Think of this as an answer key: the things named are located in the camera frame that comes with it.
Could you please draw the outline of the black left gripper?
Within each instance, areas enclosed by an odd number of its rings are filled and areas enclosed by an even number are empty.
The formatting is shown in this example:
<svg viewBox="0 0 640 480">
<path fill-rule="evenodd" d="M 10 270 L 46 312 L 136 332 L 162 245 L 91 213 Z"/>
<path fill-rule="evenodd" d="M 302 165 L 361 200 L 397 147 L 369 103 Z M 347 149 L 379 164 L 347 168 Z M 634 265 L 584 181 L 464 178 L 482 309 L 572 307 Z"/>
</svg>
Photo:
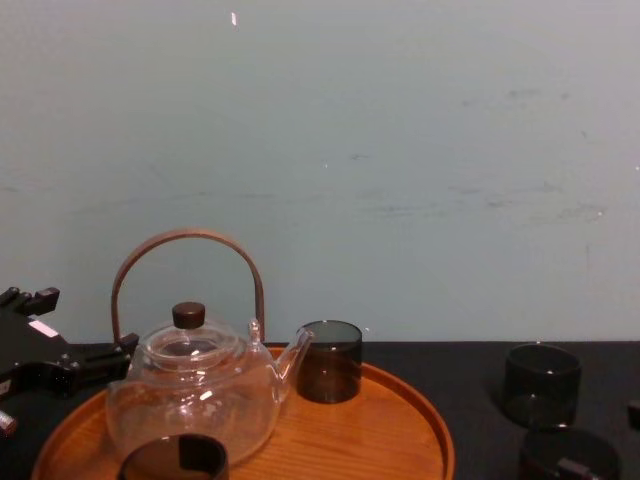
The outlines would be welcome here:
<svg viewBox="0 0 640 480">
<path fill-rule="evenodd" d="M 10 287 L 1 293 L 2 400 L 31 390 L 71 396 L 127 376 L 138 335 L 115 343 L 69 344 L 51 327 L 25 317 L 54 311 L 59 296 L 54 287 L 35 293 Z"/>
</svg>

